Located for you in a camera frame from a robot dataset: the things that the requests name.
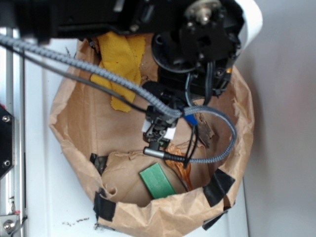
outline wire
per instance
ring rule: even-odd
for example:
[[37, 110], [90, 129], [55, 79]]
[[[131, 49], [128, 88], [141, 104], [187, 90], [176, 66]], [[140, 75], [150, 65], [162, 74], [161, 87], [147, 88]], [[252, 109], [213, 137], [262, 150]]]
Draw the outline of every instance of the wire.
[[[127, 79], [120, 77], [114, 73], [109, 72], [106, 69], [102, 69], [98, 67], [97, 65], [94, 65], [92, 63], [88, 63], [79, 59], [70, 58], [64, 54], [57, 53], [53, 50], [49, 50], [43, 47], [39, 47], [37, 45], [25, 42], [20, 39], [14, 39], [13, 37], [5, 36], [0, 34], [0, 44], [5, 47], [17, 47], [21, 50], [29, 51], [31, 53], [35, 53], [37, 55], [62, 62], [65, 64], [68, 64], [70, 66], [74, 66], [76, 68], [85, 70], [87, 72], [97, 74], [101, 77], [104, 77], [114, 83], [117, 83], [129, 90], [134, 91], [136, 94], [150, 102], [159, 112], [163, 113], [164, 115], [167, 115], [172, 118], [181, 118], [183, 116], [192, 115], [195, 113], [209, 113], [214, 116], [219, 117], [222, 119], [230, 128], [232, 132], [232, 138], [227, 146], [227, 148], [218, 156], [212, 157], [212, 158], [195, 158], [190, 160], [190, 162], [193, 163], [213, 163], [218, 162], [222, 159], [224, 159], [229, 152], [232, 150], [236, 138], [237, 138], [237, 132], [235, 129], [234, 124], [230, 121], [230, 119], [219, 110], [216, 110], [214, 108], [208, 107], [208, 106], [191, 106], [191, 107], [185, 107], [182, 110], [178, 109], [172, 109], [168, 107], [166, 104], [164, 104], [160, 99], [155, 97], [152, 93], [148, 92], [144, 88], [132, 83], [131, 81], [128, 81]], [[167, 159], [175, 160], [184, 162], [184, 157], [179, 157], [176, 155], [166, 154]]]
[[84, 84], [87, 84], [87, 85], [92, 86], [92, 87], [94, 87], [94, 88], [96, 88], [96, 89], [98, 89], [98, 90], [104, 91], [104, 92], [106, 92], [106, 93], [108, 93], [108, 94], [110, 94], [110, 95], [116, 97], [117, 99], [121, 100], [123, 103], [127, 104], [128, 106], [132, 107], [133, 109], [135, 109], [135, 110], [137, 110], [137, 111], [140, 111], [140, 112], [142, 112], [142, 113], [146, 113], [146, 110], [144, 110], [144, 109], [142, 109], [142, 108], [140, 108], [140, 107], [138, 107], [138, 106], [136, 106], [136, 105], [130, 103], [130, 102], [129, 102], [128, 100], [126, 100], [124, 97], [122, 97], [121, 95], [117, 94], [116, 92], [114, 92], [114, 91], [112, 91], [112, 90], [109, 90], [109, 89], [107, 89], [107, 88], [105, 88], [105, 87], [103, 87], [103, 86], [100, 86], [100, 85], [98, 85], [98, 84], [96, 84], [96, 83], [94, 83], [94, 82], [91, 82], [91, 81], [89, 81], [89, 80], [86, 80], [86, 79], [83, 79], [83, 78], [74, 76], [74, 75], [69, 74], [69, 73], [66, 73], [66, 72], [64, 72], [64, 71], [62, 71], [62, 70], [59, 70], [59, 69], [57, 69], [57, 68], [54, 68], [54, 67], [52, 67], [52, 66], [50, 66], [50, 65], [48, 65], [48, 64], [46, 64], [46, 63], [43, 63], [43, 62], [38, 61], [38, 60], [36, 60], [36, 59], [34, 59], [34, 58], [28, 56], [28, 55], [25, 55], [24, 53], [21, 53], [21, 52], [15, 50], [15, 49], [13, 49], [13, 48], [10, 48], [10, 47], [6, 47], [6, 48], [7, 48], [8, 50], [11, 50], [11, 51], [13, 51], [14, 53], [20, 55], [21, 57], [23, 57], [23, 58], [25, 58], [25, 59], [27, 59], [27, 60], [29, 60], [29, 61], [31, 61], [31, 62], [33, 62], [33, 63], [39, 65], [39, 66], [41, 66], [41, 67], [43, 67], [43, 68], [46, 68], [46, 69], [48, 69], [48, 70], [50, 70], [50, 71], [52, 71], [52, 72], [54, 72], [54, 73], [56, 73], [56, 74], [59, 74], [59, 75], [61, 75], [61, 76], [64, 76], [64, 77], [67, 77], [67, 78], [76, 80], [76, 81], [81, 82], [81, 83], [84, 83]]
[[187, 152], [186, 152], [185, 160], [187, 160], [189, 158], [189, 152], [190, 152], [190, 148], [191, 148], [191, 145], [192, 145], [192, 142], [193, 142], [195, 129], [196, 129], [196, 126], [195, 125], [192, 126], [191, 138], [190, 138], [190, 141], [189, 141], [189, 145], [188, 145], [188, 149], [187, 149]]
[[99, 66], [95, 64], [88, 63], [83, 60], [79, 60], [75, 58], [70, 58], [67, 55], [55, 52], [53, 50], [43, 48], [38, 45], [31, 44], [20, 39], [15, 39], [13, 37], [1, 35], [1, 34], [0, 34], [0, 44], [6, 45], [12, 48], [17, 47], [21, 50], [28, 51], [28, 52], [40, 55], [42, 57], [49, 58], [49, 59], [67, 64], [70, 66], [74, 66], [82, 70], [85, 70], [87, 72], [99, 75], [129, 90], [132, 90], [133, 92], [135, 92], [136, 94], [138, 94], [139, 96], [147, 100], [149, 103], [151, 103], [159, 112], [163, 113], [164, 115], [167, 115], [176, 119], [183, 116], [182, 111], [170, 108], [169, 106], [164, 104], [160, 99], [158, 99], [156, 96], [154, 96], [152, 93], [150, 93], [146, 89], [104, 68], [100, 68]]
[[14, 231], [12, 231], [11, 233], [9, 233], [10, 237], [13, 237], [13, 235], [14, 235], [15, 233], [19, 232], [19, 231], [22, 229], [22, 227], [23, 227], [23, 225], [24, 225], [24, 223], [25, 223], [25, 221], [26, 221], [27, 219], [28, 219], [28, 216], [23, 217], [22, 222], [21, 222], [21, 224], [19, 225], [19, 227], [18, 227], [17, 229], [15, 229]]
[[195, 135], [196, 135], [196, 140], [194, 141], [194, 146], [193, 146], [193, 150], [189, 156], [189, 160], [188, 162], [190, 162], [190, 160], [192, 159], [193, 155], [194, 155], [194, 152], [196, 151], [196, 148], [198, 146], [198, 138], [199, 138], [199, 132], [198, 132], [198, 125], [196, 126], [195, 128]]
[[204, 100], [203, 105], [207, 105], [212, 99], [213, 74], [214, 74], [214, 62], [208, 62], [206, 65], [205, 100]]
[[192, 80], [193, 80], [193, 76], [191, 75], [191, 73], [188, 73], [186, 84], [185, 84], [185, 88], [184, 88], [184, 94], [185, 94], [185, 97], [186, 97], [187, 104], [189, 106], [193, 106], [193, 104], [191, 102], [191, 96], [190, 96]]

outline yellow cloth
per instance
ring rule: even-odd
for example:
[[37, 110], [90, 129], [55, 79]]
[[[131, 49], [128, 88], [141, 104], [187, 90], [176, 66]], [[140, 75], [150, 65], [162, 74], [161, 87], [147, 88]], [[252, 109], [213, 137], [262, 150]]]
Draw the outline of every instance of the yellow cloth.
[[[139, 67], [145, 51], [145, 37], [125, 37], [108, 32], [99, 36], [98, 40], [101, 52], [99, 66], [140, 85], [141, 74]], [[115, 91], [131, 103], [134, 101], [135, 93], [120, 85], [95, 74], [91, 76], [91, 81]], [[111, 105], [113, 109], [124, 112], [129, 112], [131, 109], [114, 96], [112, 96]]]

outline metal frame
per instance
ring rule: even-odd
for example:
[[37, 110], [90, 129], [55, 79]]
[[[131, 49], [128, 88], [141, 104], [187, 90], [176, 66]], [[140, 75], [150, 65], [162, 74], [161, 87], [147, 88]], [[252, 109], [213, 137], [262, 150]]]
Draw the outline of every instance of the metal frame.
[[[18, 37], [12, 29], [0, 28], [1, 34]], [[14, 167], [0, 180], [0, 215], [26, 216], [25, 135], [24, 135], [24, 60], [0, 47], [0, 103], [14, 117], [12, 157]], [[20, 236], [26, 236], [21, 228]]]

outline brown paper bag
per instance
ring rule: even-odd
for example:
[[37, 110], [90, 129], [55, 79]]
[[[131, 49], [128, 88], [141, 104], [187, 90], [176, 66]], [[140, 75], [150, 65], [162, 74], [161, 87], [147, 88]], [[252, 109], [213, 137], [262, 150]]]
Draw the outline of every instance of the brown paper bag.
[[[157, 79], [157, 66], [151, 57], [150, 36], [146, 37], [141, 63], [144, 80]], [[78, 59], [99, 62], [99, 57], [84, 41], [78, 45]], [[89, 73], [69, 68], [69, 73], [89, 79]], [[147, 102], [136, 96], [135, 104]], [[226, 113], [237, 129], [237, 141], [230, 155], [214, 164], [192, 164], [193, 191], [186, 193], [180, 180], [162, 160], [142, 154], [147, 146], [142, 139], [144, 114], [114, 111], [110, 96], [81, 83], [65, 79], [54, 99], [49, 126], [77, 174], [95, 210], [102, 212], [98, 223], [132, 236], [178, 237], [202, 226], [235, 203], [249, 158], [254, 114], [251, 93], [236, 68], [227, 92], [212, 98], [210, 106]], [[216, 117], [205, 115], [214, 131], [211, 146], [199, 145], [195, 157], [221, 153], [231, 137], [228, 127]], [[172, 141], [185, 152], [191, 129], [180, 119]], [[89, 161], [91, 153], [109, 156], [102, 176]], [[139, 172], [160, 163], [176, 195], [152, 200]]]

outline gray surface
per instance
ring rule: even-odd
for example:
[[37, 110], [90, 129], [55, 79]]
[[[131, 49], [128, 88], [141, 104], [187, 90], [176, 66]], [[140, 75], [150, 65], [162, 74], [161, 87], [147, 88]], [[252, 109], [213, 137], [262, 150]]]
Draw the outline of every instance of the gray surface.
[[262, 32], [238, 60], [254, 99], [244, 185], [251, 237], [315, 236], [316, 1], [257, 0]]

